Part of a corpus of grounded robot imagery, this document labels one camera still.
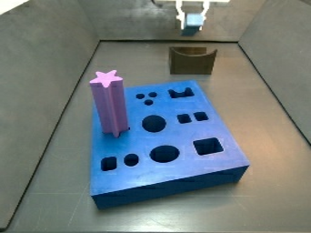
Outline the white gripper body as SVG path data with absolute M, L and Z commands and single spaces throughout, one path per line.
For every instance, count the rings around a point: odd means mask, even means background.
M 162 5 L 165 3 L 173 3 L 176 5 L 177 2 L 180 3 L 200 3 L 201 5 L 205 3 L 221 3 L 226 4 L 230 0 L 153 0 L 153 3 L 157 5 Z

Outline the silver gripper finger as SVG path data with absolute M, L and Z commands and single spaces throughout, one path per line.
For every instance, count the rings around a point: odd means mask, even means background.
M 201 12 L 200 12 L 200 27 L 198 30 L 202 29 L 204 21 L 206 19 L 206 12 L 209 10 L 209 0 L 201 0 Z
M 180 28 L 182 30 L 182 26 L 184 26 L 182 0 L 176 0 L 174 8 L 176 8 L 176 12 L 177 12 L 176 19 L 180 21 Z

